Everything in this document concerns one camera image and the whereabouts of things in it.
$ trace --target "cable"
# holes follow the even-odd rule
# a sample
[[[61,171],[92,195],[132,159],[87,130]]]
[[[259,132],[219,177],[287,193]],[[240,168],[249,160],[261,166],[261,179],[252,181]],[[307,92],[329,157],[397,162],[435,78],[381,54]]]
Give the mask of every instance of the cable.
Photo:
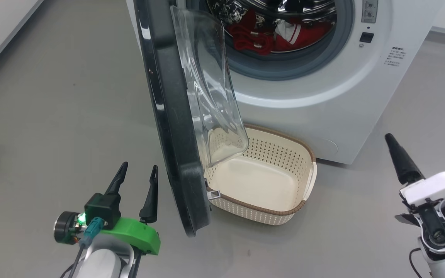
[[[413,249],[413,250],[411,250],[409,252],[409,264],[411,265],[411,268],[413,269],[413,271],[415,271],[415,274],[418,276],[418,278],[422,278],[422,276],[420,276],[420,273],[418,273],[418,271],[416,270],[415,266],[413,265],[413,261],[411,260],[411,255],[414,252],[417,252],[417,251],[421,251],[421,249],[420,248],[415,248],[415,249]]]
[[[82,256],[83,250],[85,248],[89,248],[92,244],[92,241],[97,234],[101,231],[101,229],[104,227],[104,220],[100,217],[94,217],[90,224],[87,226],[87,229],[85,229],[85,232],[83,232],[83,237],[78,241],[78,245],[80,246],[80,250],[78,251],[78,254],[76,255],[75,262],[67,268],[60,278],[64,278],[65,274],[70,271],[70,274],[68,275],[68,278],[72,278],[73,274],[75,273],[76,266],[78,265],[78,262],[81,261],[80,257]]]
[[[70,274],[68,275],[68,278],[73,277],[73,274],[75,273],[75,270],[76,270],[76,266],[78,265],[78,261],[80,260],[80,257],[82,256],[84,249],[85,249],[85,246],[80,245],[80,250],[78,250],[78,254],[76,255],[75,262],[72,264],[71,271],[70,271]]]
[[[78,261],[79,263],[81,261],[83,261],[85,259],[85,257],[81,257],[80,260]],[[73,264],[70,264],[70,266],[63,272],[63,274],[61,274],[61,276],[59,278],[65,278],[65,275],[68,271],[70,271],[73,267]]]

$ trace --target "washing machine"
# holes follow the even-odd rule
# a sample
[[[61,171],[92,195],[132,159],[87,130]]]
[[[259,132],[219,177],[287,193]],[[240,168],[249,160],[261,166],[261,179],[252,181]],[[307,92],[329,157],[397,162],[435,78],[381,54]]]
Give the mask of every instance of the washing machine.
[[[170,5],[211,12],[214,0],[127,0],[138,43],[172,25]],[[260,9],[281,0],[240,0]],[[307,142],[321,159],[351,164],[429,32],[442,0],[311,0],[332,2],[334,28],[312,46],[288,53],[237,51],[226,56],[245,123]],[[139,15],[135,9],[142,7]],[[149,29],[141,26],[144,16]]]
[[[208,192],[205,174],[247,149],[244,123],[301,139],[319,158],[352,163],[441,4],[127,0],[166,172],[187,235],[210,223],[208,200],[217,196]],[[243,33],[232,33],[243,25]],[[288,27],[298,26],[299,34],[327,28],[307,44],[278,48],[277,35],[287,39]],[[272,42],[266,37],[272,46],[267,53],[255,51],[262,44],[238,49],[242,37],[252,41],[260,28],[271,30],[256,35],[272,36]]]

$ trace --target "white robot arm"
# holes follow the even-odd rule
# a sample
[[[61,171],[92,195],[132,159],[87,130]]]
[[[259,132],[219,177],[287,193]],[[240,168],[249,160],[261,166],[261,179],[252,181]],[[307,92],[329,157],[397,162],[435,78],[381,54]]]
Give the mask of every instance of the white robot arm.
[[[398,179],[406,184],[400,196],[409,214],[396,219],[420,227],[418,243],[431,275],[445,278],[445,172],[424,178],[392,134],[386,135],[386,142]]]

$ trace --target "white plastic basket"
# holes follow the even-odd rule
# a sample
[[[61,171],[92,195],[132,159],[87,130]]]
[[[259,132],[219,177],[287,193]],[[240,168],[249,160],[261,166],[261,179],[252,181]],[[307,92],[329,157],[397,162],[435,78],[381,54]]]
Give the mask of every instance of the white plastic basket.
[[[302,141],[245,125],[249,145],[239,157],[207,169],[210,202],[230,213],[269,225],[288,222],[310,196],[317,175],[314,153]]]

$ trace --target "floor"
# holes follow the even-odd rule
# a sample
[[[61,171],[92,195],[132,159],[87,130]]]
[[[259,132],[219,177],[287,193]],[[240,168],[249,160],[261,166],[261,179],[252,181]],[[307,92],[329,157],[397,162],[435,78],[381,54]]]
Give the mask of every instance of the floor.
[[[383,135],[426,176],[445,170],[445,42],[426,41],[351,166],[322,163],[305,208],[270,227],[213,209],[185,236],[166,179],[143,62],[123,1],[49,0],[0,56],[0,278],[58,277],[76,246],[53,224],[81,211],[123,161],[122,215],[136,217],[160,167],[159,256],[139,276],[415,277],[418,229],[398,223],[401,188]],[[420,254],[415,265],[428,277]]]

